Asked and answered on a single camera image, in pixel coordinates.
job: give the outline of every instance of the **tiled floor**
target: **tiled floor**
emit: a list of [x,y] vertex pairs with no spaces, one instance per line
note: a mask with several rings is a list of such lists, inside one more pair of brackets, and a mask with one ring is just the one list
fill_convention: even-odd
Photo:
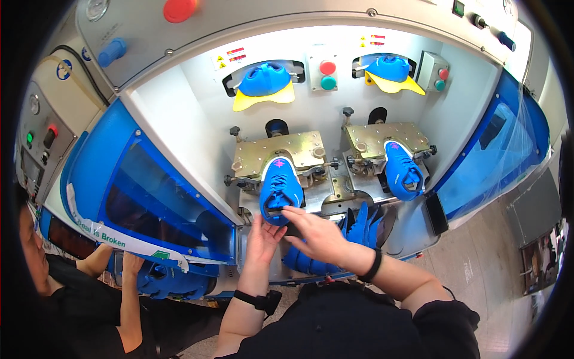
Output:
[[[503,199],[493,202],[463,226],[443,234],[424,257],[409,260],[437,276],[458,300],[478,312],[481,319],[475,334],[484,359],[507,358],[525,336],[532,317],[532,301],[522,296],[522,261],[505,207]],[[279,290],[284,293],[279,308],[265,324],[278,320],[297,299],[297,287]],[[210,358],[216,342],[217,337],[199,342],[180,357]]]

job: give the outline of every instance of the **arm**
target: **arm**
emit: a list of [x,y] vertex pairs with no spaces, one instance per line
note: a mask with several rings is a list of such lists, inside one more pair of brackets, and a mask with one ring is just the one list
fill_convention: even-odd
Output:
[[76,268],[89,276],[97,278],[106,270],[113,250],[113,247],[102,243],[86,259],[77,260]]
[[142,342],[137,276],[143,263],[142,258],[129,252],[123,253],[122,305],[119,310],[120,326],[116,328],[125,353],[136,349]]
[[[285,207],[282,214],[297,226],[307,239],[287,236],[297,249],[307,256],[333,263],[359,276],[365,275],[375,260],[375,251],[348,242],[331,221],[306,213],[302,209]],[[451,300],[439,280],[429,272],[394,258],[383,256],[373,283],[385,293],[401,301],[401,307],[414,313],[425,303]]]
[[[269,265],[286,231],[287,227],[279,229],[265,223],[261,215],[255,216],[247,238],[245,266],[237,283],[238,290],[251,296],[267,295]],[[231,298],[221,322],[214,357],[237,353],[243,339],[259,333],[263,327],[264,314],[264,311],[255,309],[249,303]]]

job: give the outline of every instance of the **wristband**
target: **wristband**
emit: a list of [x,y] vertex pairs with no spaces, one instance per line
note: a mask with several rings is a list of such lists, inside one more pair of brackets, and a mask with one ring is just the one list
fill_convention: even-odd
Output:
[[373,266],[364,276],[358,276],[358,279],[364,283],[370,283],[373,280],[373,278],[377,274],[377,271],[379,270],[379,267],[381,266],[381,262],[383,261],[383,255],[381,254],[381,249],[380,248],[373,248],[373,249],[375,250],[375,261],[373,262]]
[[273,315],[273,313],[275,313],[275,309],[277,309],[277,306],[279,305],[279,301],[281,300],[283,293],[270,290],[266,296],[258,295],[255,297],[236,289],[233,296],[243,302],[252,304],[257,310],[264,310],[267,315]]

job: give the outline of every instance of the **white tape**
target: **white tape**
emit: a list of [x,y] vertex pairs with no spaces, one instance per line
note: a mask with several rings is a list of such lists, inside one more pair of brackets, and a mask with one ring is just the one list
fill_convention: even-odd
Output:
[[68,206],[72,213],[74,222],[76,222],[78,227],[86,233],[88,238],[135,254],[176,260],[178,267],[180,267],[184,273],[189,271],[187,260],[185,260],[184,256],[179,252],[130,237],[127,234],[107,227],[101,223],[82,218],[77,211],[76,192],[74,191],[71,183],[68,183],[66,186],[66,194],[68,197]]

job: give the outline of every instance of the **black wrist device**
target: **black wrist device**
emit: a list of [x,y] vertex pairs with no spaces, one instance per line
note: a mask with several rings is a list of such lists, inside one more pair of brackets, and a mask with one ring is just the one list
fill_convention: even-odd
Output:
[[358,276],[358,279],[364,283],[370,283],[373,280],[377,274],[377,271],[379,270],[379,267],[381,266],[381,262],[383,261],[383,254],[381,253],[381,249],[373,249],[375,250],[375,261],[373,262],[373,266],[364,276]]
[[266,296],[252,296],[236,289],[233,296],[243,302],[252,304],[257,310],[264,310],[267,315],[273,315],[273,313],[275,313],[275,309],[277,309],[277,306],[279,305],[279,301],[281,300],[283,293],[270,290]]

